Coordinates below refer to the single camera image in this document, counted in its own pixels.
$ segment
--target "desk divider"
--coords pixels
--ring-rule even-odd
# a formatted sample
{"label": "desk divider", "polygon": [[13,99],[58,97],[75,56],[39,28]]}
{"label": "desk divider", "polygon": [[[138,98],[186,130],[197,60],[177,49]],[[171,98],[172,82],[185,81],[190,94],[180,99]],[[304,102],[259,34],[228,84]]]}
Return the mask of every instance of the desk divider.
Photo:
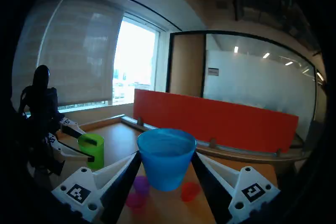
{"label": "desk divider", "polygon": [[181,129],[217,145],[285,153],[299,118],[246,105],[135,89],[133,117],[158,128]]}

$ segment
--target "roller shade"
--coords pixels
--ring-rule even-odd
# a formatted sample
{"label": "roller shade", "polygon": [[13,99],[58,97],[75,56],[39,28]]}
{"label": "roller shade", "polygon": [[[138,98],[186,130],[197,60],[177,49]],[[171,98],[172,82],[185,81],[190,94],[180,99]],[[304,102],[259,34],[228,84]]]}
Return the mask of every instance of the roller shade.
{"label": "roller shade", "polygon": [[[16,53],[13,89],[20,82],[20,90],[15,92],[18,97],[31,84],[35,68],[47,65],[49,87],[57,89],[59,105],[111,100],[113,61],[123,11],[98,0],[57,0],[52,6],[51,2],[41,4],[30,16],[38,20],[41,12],[47,12],[50,18],[43,23],[45,32],[39,36],[40,43],[34,45],[31,57],[25,56],[24,50]],[[19,45],[26,44],[26,40],[23,32]],[[20,71],[29,72],[25,76],[29,79],[23,81]]]}

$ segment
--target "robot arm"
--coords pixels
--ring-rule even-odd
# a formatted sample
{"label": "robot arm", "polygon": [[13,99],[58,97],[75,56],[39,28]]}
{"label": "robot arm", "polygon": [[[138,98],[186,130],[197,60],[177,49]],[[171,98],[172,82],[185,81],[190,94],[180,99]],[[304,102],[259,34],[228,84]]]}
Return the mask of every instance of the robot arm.
{"label": "robot arm", "polygon": [[[141,161],[137,151],[95,172],[81,167],[52,193],[89,222],[116,223]],[[216,223],[244,221],[280,192],[250,166],[236,171],[198,152],[192,165]]]}

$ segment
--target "screw hole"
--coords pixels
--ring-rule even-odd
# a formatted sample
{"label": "screw hole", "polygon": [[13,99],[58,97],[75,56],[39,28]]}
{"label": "screw hole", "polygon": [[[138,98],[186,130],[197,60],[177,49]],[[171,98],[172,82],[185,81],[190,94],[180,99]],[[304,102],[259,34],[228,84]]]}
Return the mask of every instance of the screw hole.
{"label": "screw hole", "polygon": [[250,213],[249,213],[249,215],[250,216],[253,216],[253,215],[255,215],[257,213],[257,210],[252,210]]}
{"label": "screw hole", "polygon": [[242,202],[238,202],[234,207],[236,209],[242,209],[244,207],[244,204]]}
{"label": "screw hole", "polygon": [[90,203],[89,205],[87,205],[88,209],[90,209],[91,211],[94,211],[97,209],[97,205],[94,203]]}

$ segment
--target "wooden table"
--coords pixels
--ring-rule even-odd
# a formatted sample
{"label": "wooden table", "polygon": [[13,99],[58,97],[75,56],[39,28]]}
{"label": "wooden table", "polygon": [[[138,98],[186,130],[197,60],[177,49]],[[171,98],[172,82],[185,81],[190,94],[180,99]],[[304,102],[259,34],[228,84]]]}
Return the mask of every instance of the wooden table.
{"label": "wooden table", "polygon": [[[108,166],[138,150],[137,137],[140,131],[125,125],[121,122],[111,121],[112,123],[102,123],[95,126],[95,129],[83,130],[90,133],[99,134],[104,137],[104,165]],[[77,140],[72,137],[60,136],[60,141],[71,147],[79,148]],[[273,185],[277,186],[276,174],[274,168],[269,164],[243,163],[238,161],[214,158],[215,161],[240,170],[245,166],[252,166]],[[51,175],[52,187],[57,187],[68,176],[78,168],[87,166],[85,162],[66,161],[61,176]],[[143,165],[140,166],[138,175],[145,175]],[[182,184],[185,182],[198,183],[197,176],[193,166],[190,164]],[[201,193],[191,202],[181,200],[181,186],[171,192],[161,192],[151,187],[149,197],[145,206],[137,212],[132,211],[126,205],[124,206],[118,223],[215,223],[211,209],[207,203],[206,197]]]}

